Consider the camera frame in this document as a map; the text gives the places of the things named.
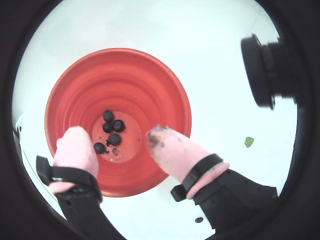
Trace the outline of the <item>gripper finger with pink tip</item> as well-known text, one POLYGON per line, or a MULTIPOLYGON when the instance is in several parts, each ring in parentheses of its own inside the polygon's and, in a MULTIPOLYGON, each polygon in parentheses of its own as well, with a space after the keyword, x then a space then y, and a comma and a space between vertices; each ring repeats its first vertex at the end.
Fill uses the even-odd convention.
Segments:
POLYGON ((250 220, 278 197, 276 187, 261 185, 230 169, 230 164, 189 137, 157 125, 147 133, 147 149, 158 166, 179 184, 176 202, 192 200, 216 233, 250 220))
POLYGON ((56 142, 53 164, 36 157, 36 172, 57 198, 68 224, 84 240, 123 240, 102 211, 98 160, 89 134, 70 127, 56 142))

